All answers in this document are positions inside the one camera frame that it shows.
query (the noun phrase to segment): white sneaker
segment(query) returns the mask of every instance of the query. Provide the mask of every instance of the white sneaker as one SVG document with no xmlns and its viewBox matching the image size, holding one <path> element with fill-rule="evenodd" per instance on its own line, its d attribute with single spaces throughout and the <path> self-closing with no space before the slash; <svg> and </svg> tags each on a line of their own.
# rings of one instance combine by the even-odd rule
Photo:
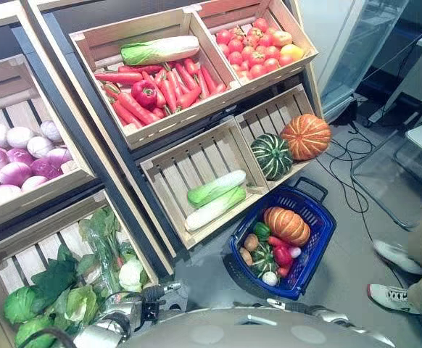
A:
<svg viewBox="0 0 422 348">
<path fill-rule="evenodd" d="M 394 286 L 368 285 L 368 296 L 379 305 L 390 310 L 400 310 L 410 314 L 420 314 L 408 301 L 407 290 Z"/>
<path fill-rule="evenodd" d="M 379 256 L 382 256 L 386 261 L 393 263 L 408 273 L 422 276 L 422 266 L 410 259 L 403 248 L 387 244 L 383 241 L 374 241 L 373 248 L 376 250 L 376 253 Z"/>
</svg>

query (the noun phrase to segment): wooden crate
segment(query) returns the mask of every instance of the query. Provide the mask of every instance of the wooden crate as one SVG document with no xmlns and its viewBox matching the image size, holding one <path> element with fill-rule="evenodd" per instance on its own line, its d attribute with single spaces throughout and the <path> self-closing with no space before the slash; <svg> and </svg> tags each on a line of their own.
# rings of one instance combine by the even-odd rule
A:
<svg viewBox="0 0 422 348">
<path fill-rule="evenodd" d="M 15 330 L 3 316 L 6 296 L 21 286 L 32 285 L 30 277 L 45 270 L 46 259 L 57 258 L 61 243 L 65 243 L 78 259 L 92 253 L 88 243 L 80 237 L 78 221 L 106 206 L 112 206 L 111 202 L 105 191 L 100 191 L 0 242 L 0 348 L 15 346 Z M 150 281 L 158 283 L 154 270 L 114 211 L 121 225 L 118 238 L 122 236 L 132 243 Z"/>
<path fill-rule="evenodd" d="M 39 125 L 45 120 L 55 122 L 73 161 L 63 165 L 63 175 L 0 205 L 0 224 L 94 178 L 38 85 L 25 57 L 19 54 L 0 60 L 0 123 L 8 128 L 25 126 L 41 134 Z"/>
<path fill-rule="evenodd" d="M 313 43 L 307 37 L 293 14 L 286 8 L 282 0 L 212 0 L 196 5 L 202 24 L 208 28 L 207 35 L 214 43 L 219 54 L 232 71 L 235 79 L 243 85 L 242 92 L 261 90 L 301 72 L 318 54 Z M 291 33 L 293 43 L 305 51 L 301 60 L 265 74 L 251 81 L 239 79 L 224 54 L 219 50 L 214 35 L 222 29 L 231 29 L 239 25 L 245 33 L 251 29 L 258 17 L 268 21 L 269 26 Z"/>
<path fill-rule="evenodd" d="M 299 84 L 235 118 L 245 141 L 251 146 L 252 142 L 264 133 L 279 135 L 292 118 L 302 114 L 314 114 L 314 112 L 303 85 Z M 267 185 L 270 189 L 274 189 L 309 163 L 310 161 L 295 162 L 290 172 L 282 179 L 266 181 Z"/>
<path fill-rule="evenodd" d="M 187 249 L 268 191 L 264 176 L 234 119 L 142 162 L 141 166 Z M 247 173 L 246 199 L 199 230 L 188 232 L 184 223 L 194 211 L 187 202 L 188 190 L 238 169 Z"/>
<path fill-rule="evenodd" d="M 239 86 L 239 83 L 235 81 L 228 65 L 205 33 L 203 26 L 199 24 L 199 18 L 191 12 L 190 8 L 184 7 L 70 34 L 86 70 L 91 72 L 90 78 L 99 87 L 104 103 L 131 149 L 185 127 L 236 100 L 234 88 Z M 106 67 L 117 70 L 123 65 L 120 47 L 124 44 L 182 35 L 193 35 L 198 38 L 200 50 L 193 59 L 205 66 L 217 83 L 225 83 L 228 90 L 139 130 L 133 125 L 122 126 L 93 72 L 104 71 Z"/>
</svg>

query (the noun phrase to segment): orange pumpkin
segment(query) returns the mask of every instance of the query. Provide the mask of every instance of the orange pumpkin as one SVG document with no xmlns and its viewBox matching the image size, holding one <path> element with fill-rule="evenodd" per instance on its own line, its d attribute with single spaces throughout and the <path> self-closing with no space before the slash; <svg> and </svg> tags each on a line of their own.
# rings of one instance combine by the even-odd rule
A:
<svg viewBox="0 0 422 348">
<path fill-rule="evenodd" d="M 290 121 L 281 133 L 289 142 L 293 158 L 310 160 L 324 152 L 332 137 L 328 124 L 311 114 L 300 115 Z"/>
<path fill-rule="evenodd" d="M 274 236 L 296 246 L 304 245 L 310 237 L 309 226 L 291 210 L 270 207 L 264 212 L 264 222 Z"/>
</svg>

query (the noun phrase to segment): yellow fruit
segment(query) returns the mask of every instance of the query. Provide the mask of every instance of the yellow fruit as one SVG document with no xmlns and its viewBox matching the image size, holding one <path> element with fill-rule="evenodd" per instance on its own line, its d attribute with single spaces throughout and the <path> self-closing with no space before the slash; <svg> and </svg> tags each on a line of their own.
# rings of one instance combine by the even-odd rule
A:
<svg viewBox="0 0 422 348">
<path fill-rule="evenodd" d="M 299 48 L 297 45 L 289 44 L 285 45 L 281 49 L 281 56 L 289 55 L 293 58 L 294 61 L 300 60 L 305 55 L 303 49 Z"/>
</svg>

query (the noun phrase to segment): basket handle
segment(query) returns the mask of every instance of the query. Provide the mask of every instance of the basket handle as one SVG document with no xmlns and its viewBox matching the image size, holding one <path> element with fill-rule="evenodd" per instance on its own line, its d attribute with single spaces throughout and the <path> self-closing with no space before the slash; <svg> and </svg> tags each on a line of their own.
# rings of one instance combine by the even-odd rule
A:
<svg viewBox="0 0 422 348">
<path fill-rule="evenodd" d="M 321 186 L 321 185 L 319 185 L 318 183 L 316 183 L 315 181 L 312 181 L 311 179 L 308 179 L 308 178 L 306 178 L 306 177 L 304 177 L 304 176 L 300 176 L 299 177 L 299 179 L 298 179 L 298 181 L 297 181 L 297 183 L 295 183 L 294 184 L 294 189 L 296 189 L 297 187 L 298 187 L 298 185 L 302 182 L 302 181 L 304 181 L 305 183 L 309 183 L 311 186 L 314 186 L 314 187 L 316 187 L 316 189 L 317 190 L 319 190 L 319 191 L 321 191 L 322 192 L 322 196 L 319 198 L 319 199 L 317 199 L 320 203 L 322 203 L 322 202 L 324 202 L 324 199 L 327 197 L 327 195 L 328 195 L 328 191 L 327 191 L 327 188 L 325 188 L 325 187 L 323 187 L 323 186 Z M 309 194 L 309 193 L 307 193 L 306 191 L 304 191 L 304 190 L 300 190 L 300 191 L 303 191 L 304 193 L 306 193 L 308 196 L 311 196 L 311 197 L 313 197 L 311 194 Z"/>
</svg>

